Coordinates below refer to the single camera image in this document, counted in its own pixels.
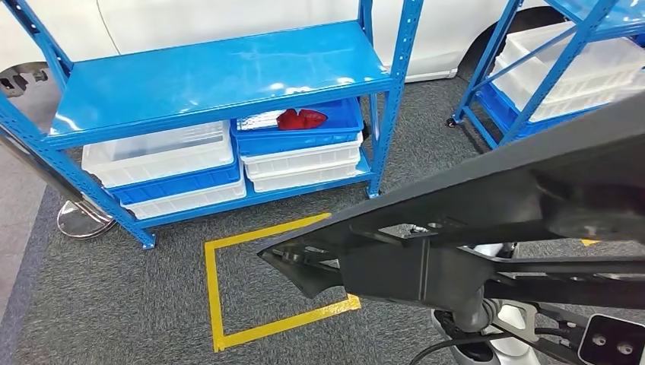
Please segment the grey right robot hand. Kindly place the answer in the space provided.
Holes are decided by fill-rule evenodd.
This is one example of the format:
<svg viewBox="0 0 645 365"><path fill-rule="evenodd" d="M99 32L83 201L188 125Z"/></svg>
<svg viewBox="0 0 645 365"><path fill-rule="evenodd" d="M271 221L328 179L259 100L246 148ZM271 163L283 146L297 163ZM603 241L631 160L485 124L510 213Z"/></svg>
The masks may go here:
<svg viewBox="0 0 645 365"><path fill-rule="evenodd" d="M480 332L486 329L501 311L502 302L485 298L484 293L484 288L479 288L472 297L453 311L455 326L463 332Z"/></svg>

